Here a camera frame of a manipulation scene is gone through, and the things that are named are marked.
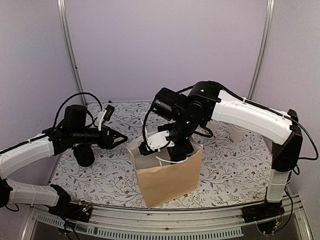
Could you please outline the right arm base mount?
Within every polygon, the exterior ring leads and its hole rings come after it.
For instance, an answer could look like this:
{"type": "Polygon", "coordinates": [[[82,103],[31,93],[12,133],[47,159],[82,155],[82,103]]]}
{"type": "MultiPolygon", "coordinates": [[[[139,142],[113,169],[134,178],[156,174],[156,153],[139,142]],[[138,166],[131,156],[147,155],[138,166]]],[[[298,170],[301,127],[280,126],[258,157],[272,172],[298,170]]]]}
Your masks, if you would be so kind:
{"type": "Polygon", "coordinates": [[[278,203],[267,202],[245,206],[241,209],[245,223],[262,221],[257,224],[258,230],[265,235],[274,234],[285,213],[282,201],[278,203]]]}

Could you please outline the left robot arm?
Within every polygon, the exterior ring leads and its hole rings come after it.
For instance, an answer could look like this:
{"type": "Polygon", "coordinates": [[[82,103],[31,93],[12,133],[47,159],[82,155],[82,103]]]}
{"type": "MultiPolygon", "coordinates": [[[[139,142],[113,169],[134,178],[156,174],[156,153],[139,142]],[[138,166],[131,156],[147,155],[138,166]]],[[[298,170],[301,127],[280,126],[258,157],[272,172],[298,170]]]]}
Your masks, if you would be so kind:
{"type": "Polygon", "coordinates": [[[35,137],[18,143],[0,152],[0,206],[13,204],[44,205],[54,207],[63,217],[74,213],[70,195],[59,185],[33,185],[9,179],[15,171],[38,160],[57,156],[72,149],[77,163],[89,167],[94,161],[92,145],[112,150],[125,143],[127,136],[104,126],[115,108],[108,105],[102,109],[96,120],[96,127],[86,125],[90,112],[83,105],[65,108],[63,120],[56,126],[43,130],[35,137]]]}

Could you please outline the brown paper bag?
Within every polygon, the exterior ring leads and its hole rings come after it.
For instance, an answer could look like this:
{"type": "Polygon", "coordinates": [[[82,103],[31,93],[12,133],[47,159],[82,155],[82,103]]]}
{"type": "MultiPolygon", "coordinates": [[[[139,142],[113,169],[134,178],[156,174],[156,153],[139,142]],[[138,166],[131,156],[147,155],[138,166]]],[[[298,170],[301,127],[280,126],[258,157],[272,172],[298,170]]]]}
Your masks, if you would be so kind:
{"type": "Polygon", "coordinates": [[[143,137],[127,145],[138,187],[148,209],[175,200],[195,191],[198,187],[203,146],[190,140],[193,152],[176,164],[169,161],[166,149],[144,156],[138,146],[143,137]]]}

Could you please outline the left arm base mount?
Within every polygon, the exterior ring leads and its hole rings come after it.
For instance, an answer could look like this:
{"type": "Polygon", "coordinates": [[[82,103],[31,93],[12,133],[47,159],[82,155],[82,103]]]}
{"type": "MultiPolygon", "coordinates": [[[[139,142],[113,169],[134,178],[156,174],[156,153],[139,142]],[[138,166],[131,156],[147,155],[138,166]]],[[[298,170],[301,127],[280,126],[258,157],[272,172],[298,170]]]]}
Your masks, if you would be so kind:
{"type": "Polygon", "coordinates": [[[86,201],[81,200],[78,203],[71,202],[71,196],[59,185],[51,184],[58,195],[57,204],[48,206],[48,212],[56,215],[63,220],[75,220],[88,223],[92,215],[92,206],[86,201]]]}

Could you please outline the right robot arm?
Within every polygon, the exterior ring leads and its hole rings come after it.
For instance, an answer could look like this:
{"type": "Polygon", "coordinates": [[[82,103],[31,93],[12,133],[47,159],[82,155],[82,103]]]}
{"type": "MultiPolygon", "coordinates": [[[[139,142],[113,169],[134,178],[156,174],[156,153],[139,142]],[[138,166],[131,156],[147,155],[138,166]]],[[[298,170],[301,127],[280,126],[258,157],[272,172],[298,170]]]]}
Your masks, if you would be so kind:
{"type": "Polygon", "coordinates": [[[154,97],[149,112],[172,121],[163,130],[144,137],[151,152],[170,148],[171,160],[178,162],[191,153],[190,137],[210,121],[227,123],[253,131],[272,141],[272,163],[265,202],[259,206],[262,218],[278,210],[290,172],[298,163],[303,144],[297,113],[277,111],[236,95],[215,81],[199,81],[179,91],[163,87],[154,97]]]}

